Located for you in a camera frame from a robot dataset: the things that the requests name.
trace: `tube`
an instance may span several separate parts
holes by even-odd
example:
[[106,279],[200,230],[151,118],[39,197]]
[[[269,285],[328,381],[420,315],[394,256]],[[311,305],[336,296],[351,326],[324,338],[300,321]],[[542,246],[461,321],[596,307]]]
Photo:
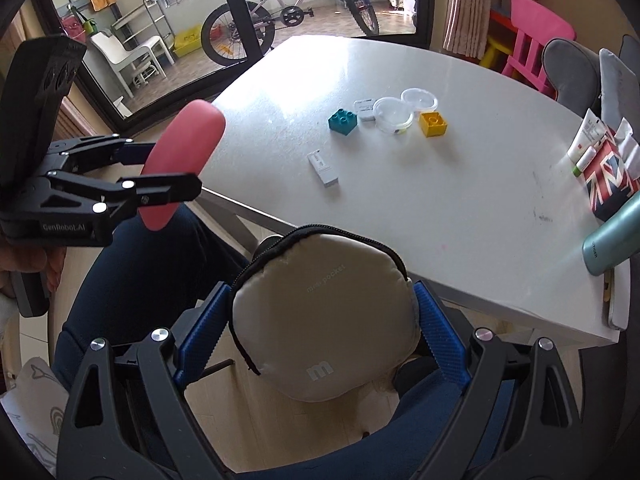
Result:
[[607,127],[589,108],[582,120],[574,142],[572,142],[569,151],[566,152],[571,162],[577,164],[580,157],[587,151],[587,148],[599,142],[606,133]]
[[580,157],[580,160],[575,165],[574,175],[581,176],[582,172],[591,164],[591,161],[596,158],[597,154],[598,152],[596,149],[593,146],[589,146],[587,151],[584,152],[584,155]]

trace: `blue gripper pad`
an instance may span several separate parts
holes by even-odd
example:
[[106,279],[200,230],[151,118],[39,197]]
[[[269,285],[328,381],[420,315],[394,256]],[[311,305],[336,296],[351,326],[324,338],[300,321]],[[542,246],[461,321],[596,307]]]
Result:
[[199,380],[207,366],[226,326],[226,302],[230,290],[228,285],[222,285],[213,297],[205,300],[200,307],[202,314],[180,345],[174,374],[174,382],[179,389],[184,390]]
[[414,292],[420,309],[420,329],[433,357],[446,380],[464,391],[471,382],[466,369],[465,346],[424,284],[415,283]]

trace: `bicycle wheel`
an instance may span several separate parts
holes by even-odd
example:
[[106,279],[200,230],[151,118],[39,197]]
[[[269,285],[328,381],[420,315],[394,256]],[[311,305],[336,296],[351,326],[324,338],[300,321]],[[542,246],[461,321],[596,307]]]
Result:
[[369,0],[344,0],[349,12],[353,15],[358,26],[367,36],[377,36],[380,33],[378,17]]
[[[250,10],[258,6],[255,2],[246,4]],[[273,22],[270,22],[269,11],[263,7],[256,9],[251,16],[255,25],[258,26],[255,29],[255,35],[260,49],[263,54],[266,54],[273,44],[276,27]],[[200,41],[207,57],[219,65],[230,66],[246,59],[246,52],[228,4],[219,6],[207,16],[202,25]]]

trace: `glass door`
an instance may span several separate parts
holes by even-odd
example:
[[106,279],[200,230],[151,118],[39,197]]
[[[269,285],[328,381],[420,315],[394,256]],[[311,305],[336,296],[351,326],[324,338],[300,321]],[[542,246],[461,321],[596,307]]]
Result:
[[[157,115],[171,102],[193,97],[194,91],[206,94],[206,88],[215,89],[232,80],[260,57],[246,11],[244,34],[250,46],[241,37],[241,27],[234,29],[233,49],[242,50],[243,56],[218,63],[204,52],[203,24],[214,10],[229,9],[229,0],[49,0],[48,3],[48,32],[65,32],[86,45],[86,71],[79,84],[98,92],[95,97],[102,102],[103,111],[120,124]],[[237,16],[232,20],[230,13],[229,20],[234,24],[243,22]],[[207,39],[212,41],[216,33],[220,33],[220,28],[210,31]],[[242,62],[244,67],[234,68]]]
[[[418,15],[421,17],[417,0],[246,0],[246,5],[264,54],[300,34],[415,36]],[[233,63],[244,56],[229,14],[228,7],[220,9],[204,24],[210,42],[203,44],[203,50],[219,64]]]

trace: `curtain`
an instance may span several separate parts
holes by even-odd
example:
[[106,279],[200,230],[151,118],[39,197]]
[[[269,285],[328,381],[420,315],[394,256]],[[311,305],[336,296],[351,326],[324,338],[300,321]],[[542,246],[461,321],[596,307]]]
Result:
[[[0,76],[2,78],[5,78],[9,72],[9,65],[18,46],[26,39],[22,13],[19,11],[5,35],[0,39]],[[67,97],[63,98],[53,133],[54,140],[94,135],[97,133],[74,104]]]
[[449,0],[444,49],[481,58],[486,47],[491,0]]

